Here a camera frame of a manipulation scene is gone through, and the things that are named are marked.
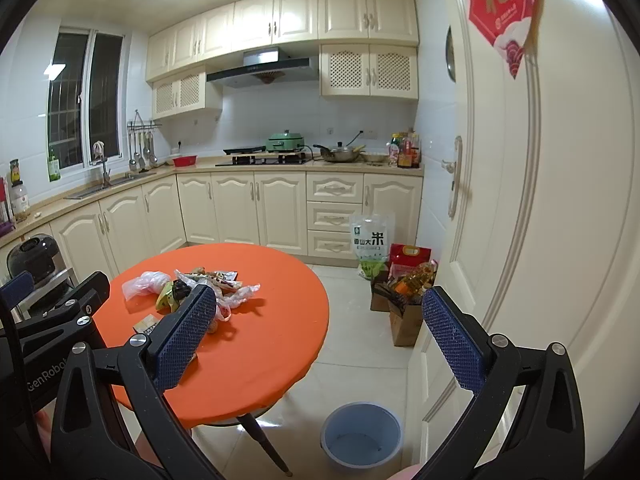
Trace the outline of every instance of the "range hood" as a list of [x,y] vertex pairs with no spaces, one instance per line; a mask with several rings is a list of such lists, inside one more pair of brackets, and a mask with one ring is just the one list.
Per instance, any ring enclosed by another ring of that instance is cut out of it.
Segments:
[[276,46],[245,52],[241,67],[207,74],[207,82],[232,88],[313,80],[318,80],[317,57],[291,59]]

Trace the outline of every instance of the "orange round table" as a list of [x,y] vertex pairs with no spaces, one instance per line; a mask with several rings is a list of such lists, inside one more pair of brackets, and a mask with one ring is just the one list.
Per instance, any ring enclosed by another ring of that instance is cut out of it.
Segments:
[[[178,386],[164,397],[186,429],[268,408],[302,379],[318,357],[329,324],[329,302],[322,283],[304,263],[289,254],[248,244],[210,244],[154,256],[111,282],[110,298],[94,320],[108,347],[135,334],[133,326],[156,314],[155,294],[125,301],[122,284],[146,270],[195,267],[236,270],[245,285],[260,283],[253,298],[206,334]],[[131,408],[122,386],[118,401]]]

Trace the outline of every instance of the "window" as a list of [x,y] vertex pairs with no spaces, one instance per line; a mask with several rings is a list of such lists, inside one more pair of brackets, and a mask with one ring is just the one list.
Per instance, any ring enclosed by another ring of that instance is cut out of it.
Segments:
[[100,140],[107,157],[120,156],[118,74],[122,37],[61,31],[49,75],[49,153],[60,168],[91,164]]

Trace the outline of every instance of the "window frame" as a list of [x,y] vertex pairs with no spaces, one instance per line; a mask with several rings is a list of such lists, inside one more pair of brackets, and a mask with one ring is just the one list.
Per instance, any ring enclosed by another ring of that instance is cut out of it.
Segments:
[[[89,95],[91,89],[91,68],[94,61],[95,38],[98,34],[108,34],[122,38],[120,49],[120,66],[118,68],[118,94],[116,97],[116,126],[118,155],[109,157],[107,167],[121,164],[124,160],[124,135],[126,134],[126,96],[127,96],[127,66],[129,64],[130,34],[117,28],[103,26],[85,27],[80,23],[62,22],[58,34],[82,34],[88,35],[86,51],[84,53],[84,65],[82,66],[82,93],[80,107],[82,162],[60,169],[60,177],[73,176],[86,173],[98,166],[99,162],[92,161],[90,129],[89,129]],[[49,116],[49,102],[47,100],[47,117]],[[47,160],[49,160],[49,127],[47,125]]]

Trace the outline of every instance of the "red bowl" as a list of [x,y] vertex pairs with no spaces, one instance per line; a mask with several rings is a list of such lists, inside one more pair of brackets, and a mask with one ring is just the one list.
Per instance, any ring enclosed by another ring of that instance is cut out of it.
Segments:
[[176,168],[184,168],[185,166],[193,166],[196,163],[197,155],[177,156],[174,158]]

